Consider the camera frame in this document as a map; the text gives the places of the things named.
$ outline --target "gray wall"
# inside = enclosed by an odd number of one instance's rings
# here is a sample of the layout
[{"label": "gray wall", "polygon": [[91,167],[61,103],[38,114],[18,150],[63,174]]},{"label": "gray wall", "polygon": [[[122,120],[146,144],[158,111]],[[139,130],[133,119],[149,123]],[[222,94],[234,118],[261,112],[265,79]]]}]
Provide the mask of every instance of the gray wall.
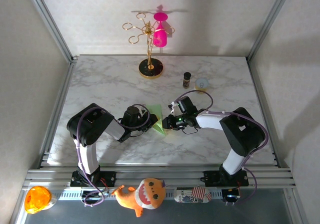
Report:
[{"label": "gray wall", "polygon": [[0,0],[0,223],[8,223],[67,62],[31,0]]},{"label": "gray wall", "polygon": [[320,223],[320,0],[287,0],[252,64],[310,223]]},{"label": "gray wall", "polygon": [[[132,45],[122,24],[162,5],[175,28],[166,54],[246,56],[275,0],[44,0],[73,55],[147,54],[146,37]],[[148,20],[154,22],[153,16]]]}]

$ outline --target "aluminum frame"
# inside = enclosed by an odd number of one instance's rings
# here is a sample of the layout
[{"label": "aluminum frame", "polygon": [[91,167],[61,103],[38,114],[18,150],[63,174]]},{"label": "aluminum frame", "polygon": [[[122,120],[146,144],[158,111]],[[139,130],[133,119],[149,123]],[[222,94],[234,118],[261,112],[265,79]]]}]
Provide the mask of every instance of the aluminum frame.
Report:
[{"label": "aluminum frame", "polygon": [[286,163],[283,160],[281,160],[281,158],[279,158],[277,155],[277,145],[275,145],[275,143],[279,143],[279,138],[277,136],[276,128],[273,124],[273,119],[272,119],[271,115],[269,114],[270,110],[268,108],[267,100],[266,100],[264,91],[262,89],[261,83],[259,81],[258,73],[257,73],[256,69],[251,66],[250,63],[248,63],[248,68],[249,68],[251,79],[252,79],[252,82],[254,85],[254,90],[255,90],[256,96],[257,96],[258,101],[260,103],[262,116],[263,116],[264,122],[266,124],[265,127],[269,133],[269,138],[270,138],[270,143],[271,143],[271,147],[273,150],[273,155],[275,156],[274,159],[277,163],[276,165],[279,167],[288,167],[286,165]]},{"label": "aluminum frame", "polygon": [[48,28],[49,32],[51,33],[52,37],[54,38],[55,42],[57,43],[58,47],[60,48],[61,52],[65,59],[71,63],[73,55],[66,44],[62,34],[60,33],[56,23],[54,22],[53,17],[50,14],[49,9],[47,8],[44,0],[32,0],[37,11],[39,12],[42,20],[44,21],[46,27]]},{"label": "aluminum frame", "polygon": [[[51,16],[49,10],[47,9],[44,0],[32,0],[35,4],[36,9],[40,13],[44,23],[46,24],[47,28],[49,29],[50,33],[52,34],[53,38],[55,39],[56,43],[58,44],[59,48],[61,49],[64,57],[68,60],[70,66],[68,68],[68,73],[66,75],[66,79],[64,84],[61,87],[59,92],[59,97],[55,103],[55,108],[50,118],[49,126],[46,132],[45,139],[43,141],[42,147],[42,154],[41,160],[39,161],[38,168],[41,167],[41,161],[46,163],[47,153],[50,150],[54,133],[57,129],[58,120],[62,111],[62,107],[65,102],[65,98],[68,92],[69,83],[71,80],[71,76],[74,70],[74,66],[76,63],[76,58],[73,57],[72,53],[70,52],[66,42],[64,41],[57,25],[55,24],[53,17]],[[270,129],[270,120],[266,117],[265,114],[265,107],[263,105],[263,100],[260,97],[261,91],[256,86],[255,77],[252,74],[250,68],[250,62],[254,58],[255,54],[257,53],[259,47],[261,46],[263,40],[265,39],[271,25],[273,24],[274,20],[276,19],[279,11],[281,10],[284,2],[286,0],[276,0],[274,3],[270,13],[268,14],[264,25],[256,39],[253,47],[250,50],[249,55],[247,56],[247,62],[249,65],[249,70],[251,72],[252,80],[255,85],[255,90],[259,99],[259,102],[262,107],[264,119],[266,120],[266,124],[268,127],[268,131],[271,133],[270,135],[273,136],[273,131]],[[186,182],[188,185],[199,185],[204,186],[204,183],[197,179],[202,174],[204,170],[218,170],[218,166],[215,165],[203,165],[203,166],[121,166],[121,165],[114,165],[108,167],[102,167],[102,170],[113,170],[117,171],[117,179],[120,183],[132,183],[135,185],[137,182],[140,182],[141,179],[145,177],[149,177],[150,173],[152,172],[154,175],[157,175],[158,178],[161,176],[167,177],[171,179],[169,184],[171,187],[175,187],[177,185],[186,186]],[[248,165],[248,168],[254,172],[257,177],[258,181],[258,188],[283,188],[284,194],[287,197],[287,203],[292,215],[292,221],[294,224],[296,223],[307,223],[307,219],[305,217],[304,212],[302,211],[303,208],[299,201],[298,193],[296,191],[295,182],[292,178],[292,174],[289,168],[277,168],[275,166],[256,166],[256,165]],[[26,194],[26,190],[35,184],[46,185],[50,187],[55,187],[55,189],[59,190],[71,190],[72,188],[69,186],[70,184],[70,177],[72,171],[74,171],[76,167],[43,167],[41,169],[32,169],[29,170],[26,176],[26,179],[23,184],[23,188],[20,192],[16,207],[13,212],[13,216],[10,220],[10,223],[24,223],[26,219],[26,213],[23,208],[23,200]],[[249,176],[249,183],[250,186],[246,188],[253,188],[252,183],[253,179]]]},{"label": "aluminum frame", "polygon": [[259,35],[254,42],[254,45],[252,46],[248,56],[247,56],[247,62],[250,63],[252,59],[255,57],[258,49],[260,48],[261,44],[265,40],[267,33],[269,32],[272,24],[274,23],[276,17],[278,16],[278,13],[280,12],[282,6],[284,5],[286,0],[275,0],[275,3],[273,7],[271,8],[271,11],[269,12],[260,32]]}]

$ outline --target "black round base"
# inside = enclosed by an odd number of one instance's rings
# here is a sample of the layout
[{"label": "black round base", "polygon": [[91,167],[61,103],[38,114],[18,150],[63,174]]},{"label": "black round base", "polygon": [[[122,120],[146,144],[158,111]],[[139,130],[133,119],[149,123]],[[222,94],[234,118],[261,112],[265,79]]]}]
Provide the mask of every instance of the black round base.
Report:
[{"label": "black round base", "polygon": [[142,60],[139,64],[139,72],[145,78],[155,79],[162,74],[164,66],[160,60],[154,58],[151,58],[151,63],[153,65],[153,69],[148,68],[148,59]]}]

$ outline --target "marble table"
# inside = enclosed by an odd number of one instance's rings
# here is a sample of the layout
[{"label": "marble table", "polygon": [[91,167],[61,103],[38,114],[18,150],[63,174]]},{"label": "marble table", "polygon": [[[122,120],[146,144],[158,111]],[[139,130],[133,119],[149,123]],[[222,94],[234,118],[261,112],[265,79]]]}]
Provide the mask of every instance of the marble table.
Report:
[{"label": "marble table", "polygon": [[[233,111],[245,107],[251,116],[263,123],[259,102],[244,57],[183,57],[157,56],[164,64],[164,73],[157,79],[145,79],[138,64],[145,56],[80,56],[64,103],[52,143],[48,164],[77,164],[75,144],[66,129],[68,120],[91,103],[107,109],[115,118],[123,116],[135,103],[161,104],[163,118],[168,116],[168,104],[195,80],[206,77],[208,92],[214,98],[211,110]],[[190,88],[184,89],[183,74],[192,74]],[[188,96],[198,109],[210,104],[204,94]],[[166,131],[166,135],[150,129],[137,138],[119,143],[103,134],[96,143],[98,161],[103,164],[220,164],[227,157],[230,145],[223,131],[200,129],[185,135],[182,131]],[[268,144],[248,163],[274,164]]]}]

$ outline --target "small jar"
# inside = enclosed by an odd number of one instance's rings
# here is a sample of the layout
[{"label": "small jar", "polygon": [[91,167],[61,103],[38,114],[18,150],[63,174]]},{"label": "small jar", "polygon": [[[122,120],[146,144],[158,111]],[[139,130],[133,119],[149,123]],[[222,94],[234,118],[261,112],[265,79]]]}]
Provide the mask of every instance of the small jar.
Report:
[{"label": "small jar", "polygon": [[189,88],[191,74],[190,72],[185,72],[183,75],[183,87],[185,89]]}]

